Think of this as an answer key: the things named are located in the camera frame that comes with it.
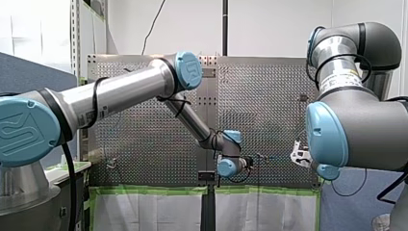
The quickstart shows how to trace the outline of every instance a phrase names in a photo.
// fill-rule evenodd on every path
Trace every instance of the white wall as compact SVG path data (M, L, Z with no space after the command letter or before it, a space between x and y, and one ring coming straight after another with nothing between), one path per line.
M0 52L71 72L69 0L0 0Z
M108 52L140 54L161 2L108 1ZM304 57L307 38L317 25L331 25L331 1L229 1L229 55ZM221 0L166 1L145 54L179 50L221 53Z
M140 54L144 37L162 0L108 1L108 52ZM145 54L189 50L213 55L221 51L221 1L169 0L156 22Z
M311 32L331 26L327 0L229 2L230 56L305 57Z
M404 19L405 2L406 0L334 0L333 26L364 21L380 22L389 26L403 44L407 36L406 30L403 30L404 22L406 22L406 18ZM394 72L390 97L404 93L405 66L406 64L402 62L401 68Z

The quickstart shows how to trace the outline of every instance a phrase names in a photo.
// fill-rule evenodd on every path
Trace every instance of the metal stand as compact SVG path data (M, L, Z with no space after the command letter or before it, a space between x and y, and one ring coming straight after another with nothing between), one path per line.
M54 186L50 189L50 194L40 203L0 212L1 230L60 230L63 217L67 216L66 210L62 209L62 203L60 188Z
M207 187L207 194L201 199L201 231L216 231L216 190L214 185Z
M222 1L222 56L228 56L228 0Z

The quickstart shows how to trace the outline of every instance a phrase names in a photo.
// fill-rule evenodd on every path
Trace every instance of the white cloth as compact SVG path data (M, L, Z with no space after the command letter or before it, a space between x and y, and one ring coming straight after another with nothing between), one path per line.
M216 195L217 231L317 230L317 197L272 193ZM199 231L201 195L96 196L94 231Z

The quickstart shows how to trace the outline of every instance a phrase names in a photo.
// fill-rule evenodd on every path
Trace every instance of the small object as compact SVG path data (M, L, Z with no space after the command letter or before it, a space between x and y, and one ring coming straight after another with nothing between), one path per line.
M214 171L198 171L199 181L216 181L216 173Z
M244 157L242 157L242 159L245 160L245 163L246 163L245 168L246 168L246 169L253 168L253 166L254 166L254 159L253 159L252 157L250 157L250 156L244 156Z
M374 231L390 231L390 214L380 215L371 222Z
M217 165L219 164L219 162L221 162L222 161L222 155L218 155L218 158L217 158Z
M63 218L66 216L66 207L62 207L60 209L60 218Z
M299 95L299 101L300 102L306 102L309 99L309 97L306 94L300 94Z
M65 155L61 155L61 161L58 165L58 167L64 167L66 165L66 157Z
M111 160L108 160L106 164L107 168L114 169L117 167L117 158L112 158Z
M291 160L301 167L310 167L313 162L309 151L300 149L300 141L294 141Z

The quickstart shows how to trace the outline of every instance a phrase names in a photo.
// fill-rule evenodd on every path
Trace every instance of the gray panel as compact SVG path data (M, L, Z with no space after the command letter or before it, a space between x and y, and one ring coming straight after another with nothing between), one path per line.
M307 102L299 102L299 95L308 95L309 102L316 97L304 65L304 59L218 58L219 128L242 131L242 155L255 159L245 184L310 188L317 182L312 171L289 156L304 129ZM271 158L261 161L259 176L257 153Z
M69 73L0 53L0 92L28 92L49 88L61 91L77 86L77 78ZM68 143L71 155L77 155L76 136ZM63 150L54 148L41 159L44 168L61 161Z
M147 66L151 57L90 56L89 77L113 77ZM186 93L195 109L196 93ZM167 106L152 99L89 130L92 185L195 186L196 145Z

